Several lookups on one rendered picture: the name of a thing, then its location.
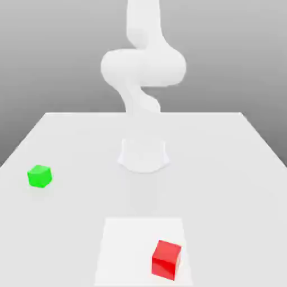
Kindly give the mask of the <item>small green cube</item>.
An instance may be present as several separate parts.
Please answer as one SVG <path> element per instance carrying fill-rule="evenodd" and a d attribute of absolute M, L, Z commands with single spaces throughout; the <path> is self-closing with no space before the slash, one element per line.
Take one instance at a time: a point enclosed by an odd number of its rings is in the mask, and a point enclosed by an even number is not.
<path fill-rule="evenodd" d="M 53 179 L 51 168 L 43 165 L 35 165 L 27 172 L 29 185 L 37 188 L 45 188 Z"/>

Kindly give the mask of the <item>small red cube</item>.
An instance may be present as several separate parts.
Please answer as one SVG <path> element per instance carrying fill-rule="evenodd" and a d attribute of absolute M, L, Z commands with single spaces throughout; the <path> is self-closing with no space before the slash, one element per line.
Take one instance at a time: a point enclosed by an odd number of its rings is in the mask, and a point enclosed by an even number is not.
<path fill-rule="evenodd" d="M 159 240 L 151 258 L 151 273 L 174 281 L 181 252 L 182 246 Z"/>

